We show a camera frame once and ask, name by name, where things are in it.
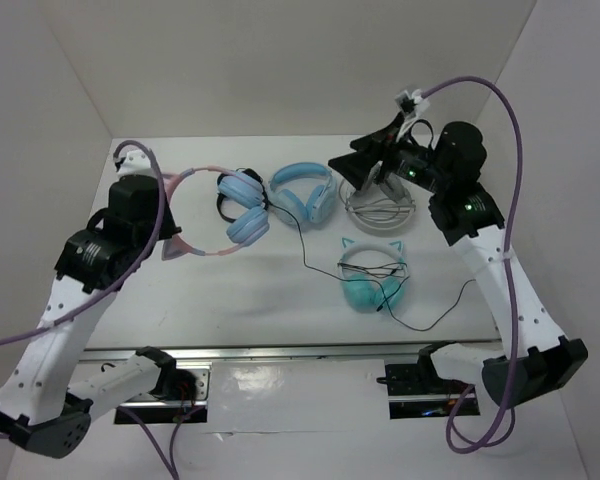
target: white table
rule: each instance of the white table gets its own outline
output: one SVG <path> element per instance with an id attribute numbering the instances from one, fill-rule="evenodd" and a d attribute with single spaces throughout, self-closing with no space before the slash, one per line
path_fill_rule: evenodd
<path id="1" fill-rule="evenodd" d="M 180 172 L 192 166 L 215 164 L 251 167 L 268 179 L 289 163 L 326 164 L 328 159 L 349 152 L 352 138 L 355 137 L 141 140 L 154 149 L 164 171 Z M 112 149 L 119 141 L 113 141 Z M 113 165 L 108 163 L 93 211 L 106 205 L 108 188 L 115 180 Z M 431 221 L 427 209 L 429 194 L 415 186 L 410 190 L 418 211 L 401 240 L 405 242 L 411 278 L 397 311 L 404 321 L 425 327 L 453 304 L 470 273 Z M 184 238 L 205 250 L 230 245 L 224 233 L 227 224 L 216 213 L 215 200 L 216 176 L 201 173 L 179 187 L 172 203 Z M 187 255 L 162 262 L 160 245 L 125 284 L 88 347 L 420 343 L 498 338 L 489 309 L 475 284 L 467 286 L 458 307 L 426 333 L 410 331 L 386 314 L 353 311 L 337 280 L 303 267 L 297 231 L 273 215 L 270 217 L 271 230 L 263 239 L 228 257 Z M 305 234 L 309 264 L 335 272 L 343 236 L 385 241 L 357 230 L 338 204 L 326 225 Z"/>

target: white wall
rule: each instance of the white wall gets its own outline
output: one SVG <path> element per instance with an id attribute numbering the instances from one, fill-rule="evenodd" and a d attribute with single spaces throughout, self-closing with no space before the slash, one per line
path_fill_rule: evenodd
<path id="1" fill-rule="evenodd" d="M 498 85 L 526 156 L 515 247 L 545 305 L 590 358 L 563 399 L 591 480 L 600 480 L 600 0 L 540 0 Z M 513 184 L 511 127 L 495 98 L 480 116 L 484 183 Z"/>
<path id="2" fill-rule="evenodd" d="M 495 79 L 534 0 L 38 0 L 114 137 L 356 134 L 393 95 Z M 447 96 L 475 119 L 487 95 Z"/>
<path id="3" fill-rule="evenodd" d="M 36 325 L 110 140 L 35 3 L 0 1 L 0 338 Z M 0 349 L 0 385 L 23 347 Z M 0 441 L 0 479 L 12 453 Z"/>

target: blue headphones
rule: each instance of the blue headphones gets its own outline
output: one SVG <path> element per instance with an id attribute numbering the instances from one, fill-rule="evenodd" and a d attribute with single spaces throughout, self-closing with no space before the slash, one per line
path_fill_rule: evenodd
<path id="1" fill-rule="evenodd" d="M 344 290 L 344 296 L 347 299 L 347 302 L 349 302 L 349 305 L 359 312 L 375 312 L 380 310 L 386 303 L 389 304 L 391 309 L 397 306 L 404 297 L 404 283 L 401 282 L 404 281 L 405 277 L 409 276 L 407 264 L 402 255 L 402 242 L 396 241 L 391 242 L 388 245 L 382 245 L 374 243 L 355 243 L 353 240 L 343 238 L 342 245 L 345 247 L 345 250 L 338 261 L 338 270 L 340 278 L 347 280 L 341 283 L 342 289 Z M 369 250 L 384 253 L 393 258 L 398 264 L 398 269 L 402 270 L 404 273 L 404 276 L 389 276 L 385 278 L 380 282 L 382 288 L 370 281 L 369 275 L 363 273 L 355 273 L 348 277 L 345 276 L 345 270 L 342 264 L 356 253 Z"/>
<path id="2" fill-rule="evenodd" d="M 252 245 L 269 231 L 269 216 L 262 207 L 264 202 L 262 184 L 242 172 L 234 172 L 215 166 L 185 170 L 180 175 L 175 176 L 170 180 L 166 188 L 167 200 L 171 202 L 173 192 L 185 178 L 193 175 L 195 172 L 204 170 L 220 172 L 226 175 L 218 184 L 218 193 L 227 196 L 236 203 L 249 209 L 227 228 L 229 240 L 236 245 L 217 252 L 205 252 L 204 250 L 189 245 L 180 235 L 176 234 L 171 239 L 164 242 L 162 249 L 163 260 L 172 260 L 185 253 L 203 256 L 228 255 L 242 247 Z"/>
<path id="3" fill-rule="evenodd" d="M 276 190 L 284 183 L 298 178 L 322 178 L 323 185 L 318 185 L 307 200 L 306 205 L 291 190 L 284 188 Z M 333 211 L 337 194 L 337 182 L 331 170 L 319 163 L 303 162 L 288 165 L 273 174 L 269 181 L 269 201 L 272 206 L 288 210 L 300 225 L 307 221 L 322 223 Z M 274 208 L 276 216 L 287 225 L 295 226 L 295 222 L 286 212 Z"/>

